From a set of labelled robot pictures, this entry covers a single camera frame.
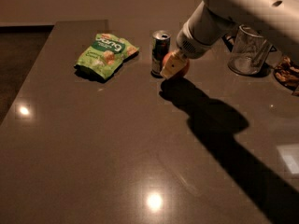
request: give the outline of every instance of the floor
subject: floor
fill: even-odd
[[[0,28],[0,124],[43,48],[51,28]]]

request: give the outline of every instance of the table top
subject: table top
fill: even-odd
[[[185,78],[151,71],[176,19],[60,21],[0,126],[2,223],[295,223],[298,97],[227,67],[219,40]],[[106,83],[75,74],[97,33],[140,47]],[[20,112],[26,107],[28,114]]]

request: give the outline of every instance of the clear glass cup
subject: clear glass cup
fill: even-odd
[[[250,76],[261,71],[272,44],[246,25],[240,25],[228,67],[234,72]]]

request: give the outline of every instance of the white robotic arm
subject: white robotic arm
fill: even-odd
[[[178,33],[177,45],[196,59],[240,24],[299,64],[299,0],[203,0]]]

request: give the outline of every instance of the silver can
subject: silver can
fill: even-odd
[[[156,31],[152,34],[152,70],[155,77],[161,77],[162,61],[169,52],[170,33],[165,30]]]

